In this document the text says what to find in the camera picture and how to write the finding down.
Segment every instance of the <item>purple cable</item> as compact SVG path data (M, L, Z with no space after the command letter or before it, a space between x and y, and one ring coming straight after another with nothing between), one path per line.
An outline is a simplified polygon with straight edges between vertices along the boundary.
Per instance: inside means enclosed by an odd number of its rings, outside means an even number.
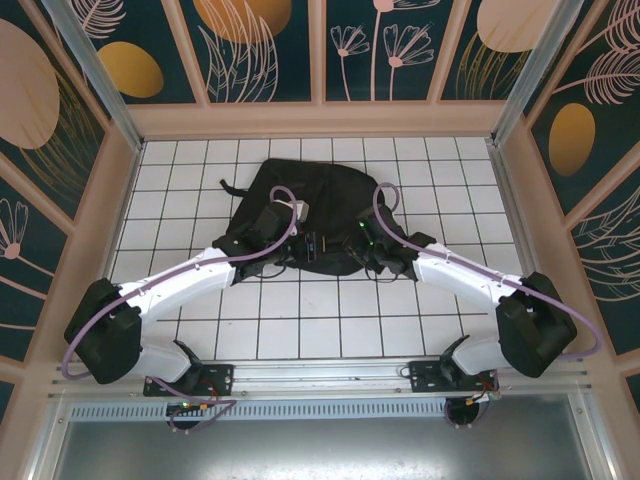
M384 223L384 220L382 219L382 215L380 215L380 207L378 206L378 202L376 201L376 199L378 198L378 194L382 191L382 189L384 187L389 187L394 191L394 193L396 194L396 205L398 203L397 199L400 198L400 192L398 191L398 187L396 187L395 185L393 185L391 183L388 183L388 182L381 183L380 185L378 185L376 187L375 191L373 192L373 213L375 214L376 219L380 223L380 226L383 228L383 230L391 238L393 238L395 241L399 242L400 244L404 245L405 247L408 247L408 248L411 248L411 249L415 250L416 252L425 253L425 254L430 255L432 257L441 258L442 260L448 260L451 263L458 264L461 267L464 267L464 268L472 270L472 271L474 271L476 273L479 273L480 275L483 275L483 276L487 277L490 280L493 280L493 281L496 281L496 282L501 282L502 284L507 285L508 287L515 288L516 290L520 290L521 292L524 292L527 295L530 295L530 296L535 297L535 298L537 298L539 300L542 300L543 302L546 302L546 303L548 303L550 305L553 305L554 307L562 310L563 312L566 312L569 315L577 318L589 330L591 330L591 333L593 333L593 336L596 339L596 343L595 343L595 345L593 347L591 347L590 349L588 349L588 350L586 350L584 352L562 354L562 355L560 355L560 358L562 360L577 360L579 358L588 357L589 355L593 355L594 353L596 353L596 352L598 352L600 350L600 348L602 347L602 342L603 342L602 334L600 333L600 330L598 330L584 315L582 315L581 313L577 312L573 308L565 305L562 302L559 302L555 298L549 297L548 295L544 295L543 293L540 293L540 292L537 292L535 290L532 290L531 288L525 287L524 285L520 285L520 284L517 284L517 283L512 282L510 280L503 279L503 277L501 275L496 275L495 273L487 272L484 269L482 269L480 267L477 267L476 265L474 265L472 263L469 263L469 262L465 261L462 258L455 257L455 256L449 256L447 258L446 254L444 254L444 253L427 250L425 248L422 248L422 247L419 247L417 245L414 245L413 243L408 242L408 241L404 240L403 238L401 238L400 236L396 235L393 232L393 230L391 230Z
M264 250L261 250L259 252L256 253L252 253L250 255L241 255L238 257L217 257L217 258L211 258L209 260L205 260L197 265L186 265L182 268L179 268L177 270L174 270L172 272L166 273L164 275L161 275L160 277L150 281L149 283L146 283L145 285L141 286L139 289L136 289L120 298L118 298L117 300L111 302L110 304L106 305L104 308L102 308L100 311L98 311L98 313L96 313L93 317L91 317L91 319L86 323L86 325L84 327L82 327L80 329L80 331L78 332L78 334L74 337L74 339L71 341L71 343L69 344L69 348L67 348L67 351L64 354L64 357L62 359L62 366L61 366L61 370L62 370L62 375L64 376L64 378L66 378L67 380L80 380L81 378L86 378L88 376L91 375L90 372L83 372L77 375L73 375L69 372L69 361L71 360L71 356L73 355L73 352L75 351L76 347L78 346L78 344L82 341L82 339L84 338L84 336L87 334L87 332L89 330L91 330L91 328L100 321L100 319L102 317L104 317L107 313L111 312L114 308L118 307L119 305L122 305L123 303L125 303L128 300L131 300L132 298L136 297L137 295L140 295L141 293L146 292L147 290L150 290L151 288L155 287L156 285L161 284L162 282L169 280L173 277L176 277L177 275L181 275L182 273L188 272L189 270L193 269L193 268L200 268L200 267L204 267L207 265L212 265L214 263L222 263L222 262L246 262L249 260L254 260L256 258L259 257L263 257L265 255L270 254L271 252L273 252L274 250L276 250L277 248L279 248L286 240L287 238L290 236L291 232L294 230L295 226L296 226L296 220L297 220L297 215L296 215L296 198L293 195L293 192L291 190L289 190L287 187L282 187L282 186L276 186L273 187L271 189L271 193L269 194L269 198L271 199L271 201L274 200L275 198L275 194L276 192L281 191L284 192L288 197L289 200L291 201L291 205L292 205L292 215L291 215L291 221L289 222L289 226L287 227L286 232L282 235L282 237L280 237L280 239L278 239L277 242L275 242L273 245L271 245L270 247L265 248ZM168 392L172 393L173 395L177 396L177 397L181 397L184 398L185 400L188 400L189 402L193 402L193 403L200 403L200 404L207 404L207 405L228 405L226 408L222 409L220 412L218 412L213 418L206 420L205 422L201 422L199 423L196 427L192 428L191 431L197 431L197 430L201 430L202 428L206 427L207 425L210 425L211 423L213 423L216 419L218 419L220 416L224 415L231 407L233 407L236 404L236 400L202 400L199 399L197 397L191 397L189 395L186 395L182 392L179 392L177 390L175 390L174 388L170 387L169 385L167 385L167 383L165 383L164 381L162 381L159 378L156 377L150 377L154 382L156 382L158 385L160 385L162 388L166 389ZM174 431L177 430L175 428L175 426L173 425L173 416L171 417L170 420L170 424L172 426L172 428L174 428Z

